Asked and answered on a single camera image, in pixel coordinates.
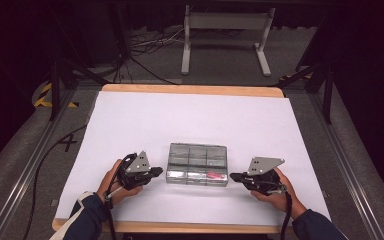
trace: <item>right hand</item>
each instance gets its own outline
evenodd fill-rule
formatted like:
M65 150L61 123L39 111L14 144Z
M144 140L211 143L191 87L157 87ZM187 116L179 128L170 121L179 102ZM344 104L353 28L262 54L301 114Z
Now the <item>right hand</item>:
M280 182L286 186L286 190L292 197L292 211L291 211L291 217L293 219L296 219L301 214L303 214L305 211L307 211L307 208L299 201L295 194L295 190L292 187L291 182L289 179L280 171L278 168L274 168L274 171L276 171L277 175L279 175ZM257 198L259 201L270 203L274 208L276 208L279 211L286 212L286 196L285 194L276 194L273 193L270 196L266 196L262 193L259 193L257 191L251 191L251 195Z

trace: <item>sleeve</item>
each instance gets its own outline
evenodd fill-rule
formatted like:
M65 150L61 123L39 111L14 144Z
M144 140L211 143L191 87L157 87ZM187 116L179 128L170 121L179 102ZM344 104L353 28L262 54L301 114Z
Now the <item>sleeve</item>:
M346 240L335 225L320 213L308 209L292 222L295 235L300 240Z
M51 240L95 240L106 221L104 205L96 193L85 192L75 203L70 219L51 237Z

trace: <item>table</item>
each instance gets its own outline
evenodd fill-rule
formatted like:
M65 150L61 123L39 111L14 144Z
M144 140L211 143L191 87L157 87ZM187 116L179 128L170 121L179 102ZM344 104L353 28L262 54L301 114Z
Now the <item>table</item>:
M205 134L197 131L202 126ZM227 146L229 172L246 171L253 156L284 158L286 163L281 169L294 183L301 201L329 218L292 107L281 90L106 85L96 101L53 228L57 230L64 224L83 191L97 189L115 159L131 153L131 149L146 150L151 166L165 170L169 145L176 141ZM141 194L117 205L113 216L118 232L278 233L284 213L256 201L243 185L231 180L225 188L174 185L165 182L163 173Z

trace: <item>person's right arm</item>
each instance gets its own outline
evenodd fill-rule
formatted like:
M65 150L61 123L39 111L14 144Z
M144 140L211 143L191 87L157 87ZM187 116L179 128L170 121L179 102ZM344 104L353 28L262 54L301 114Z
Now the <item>person's right arm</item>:
M341 231L325 216L320 213L307 209L298 199L295 190L289 179L278 168L274 169L280 177L280 182L286 186L288 193L292 197L291 217L295 235L300 240L318 239L318 240L342 240L347 239ZM266 196L257 191L251 191L251 194L259 201L270 203L274 208L286 212L285 194L271 194Z

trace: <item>gray floor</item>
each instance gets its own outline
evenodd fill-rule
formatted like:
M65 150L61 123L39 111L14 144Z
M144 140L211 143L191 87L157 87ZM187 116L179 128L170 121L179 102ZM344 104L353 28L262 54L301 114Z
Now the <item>gray floor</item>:
M272 70L271 77L263 77L258 65L257 56L252 48L258 33L242 32L231 38L216 32L200 32L192 41L190 74L180 74L182 49L181 43L166 46L153 54L135 57L157 75L167 79L182 79L184 85L243 85L265 86L278 82L280 76L291 75L314 29L272 30L265 48L265 53ZM133 80L129 79L127 68L122 67L123 83L160 83L131 60L126 63ZM32 101L43 88L38 87ZM327 134L326 126L319 117L318 99L323 95L321 90L316 96L308 95L298 82L284 90L291 100L298 125L309 152L321 189L326 193L326 203L333 223L347 235L349 239L373 238L361 209L355 203L355 196L341 171L335 148ZM81 83L72 99L79 102L77 108L67 108L56 127L49 148L59 138L86 123L97 87L90 82ZM0 211L10 195L17 179L41 140L50 116L50 108L37 108L33 116L20 128L0 154ZM384 234L384 184L379 178L370 157L368 156L358 133L344 107L340 96L334 91L332 103L332 125L342 150L364 190L368 205ZM36 208L33 224L28 239L47 239L53 234L51 227L56 207L50 206L53 199L58 199L65 180L75 161L80 148L84 130L75 134L68 152L65 145L55 147L45 159L38 178ZM22 239L29 218L32 203L32 184L14 211L8 216L8 225L2 229L1 239ZM103 234L101 239L110 239ZM296 239L288 234L287 239Z

